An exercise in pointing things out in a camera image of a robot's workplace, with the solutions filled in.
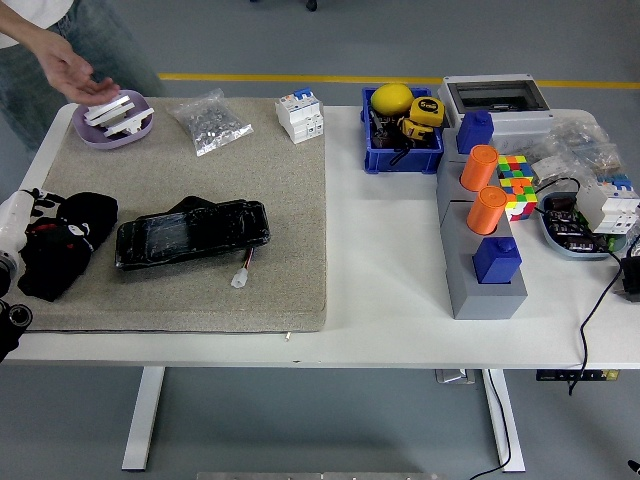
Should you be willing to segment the person's right hand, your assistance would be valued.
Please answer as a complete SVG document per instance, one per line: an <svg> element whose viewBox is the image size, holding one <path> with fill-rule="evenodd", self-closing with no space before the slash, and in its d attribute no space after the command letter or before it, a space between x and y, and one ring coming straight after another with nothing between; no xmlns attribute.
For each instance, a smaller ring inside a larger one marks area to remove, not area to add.
<svg viewBox="0 0 640 480"><path fill-rule="evenodd" d="M120 87L111 78L95 81L93 67L57 35L35 47L34 54L49 84L72 102L97 106L110 102L120 93Z"/></svg>

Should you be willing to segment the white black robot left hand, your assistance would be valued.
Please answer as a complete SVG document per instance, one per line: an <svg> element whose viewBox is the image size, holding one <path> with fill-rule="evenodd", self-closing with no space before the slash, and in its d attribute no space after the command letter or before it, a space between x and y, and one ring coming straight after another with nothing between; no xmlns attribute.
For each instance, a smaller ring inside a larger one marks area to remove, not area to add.
<svg viewBox="0 0 640 480"><path fill-rule="evenodd" d="M81 192L69 197L44 190L18 190L1 205L1 258L94 252L99 239L92 225L95 213Z"/></svg>

